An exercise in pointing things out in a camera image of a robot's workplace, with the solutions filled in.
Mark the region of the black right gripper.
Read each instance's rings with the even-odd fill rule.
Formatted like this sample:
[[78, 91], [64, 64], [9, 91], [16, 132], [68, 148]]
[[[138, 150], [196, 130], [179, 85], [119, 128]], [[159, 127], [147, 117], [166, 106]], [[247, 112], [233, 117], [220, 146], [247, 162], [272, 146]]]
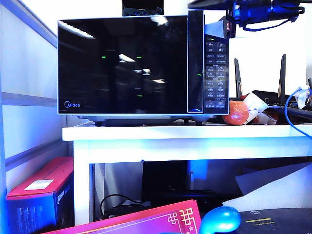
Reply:
[[188, 8], [194, 10], [226, 10], [227, 20], [204, 26], [204, 34], [222, 39], [233, 39], [236, 37], [236, 28], [244, 28], [242, 6], [241, 1], [233, 0], [194, 0], [188, 4]]

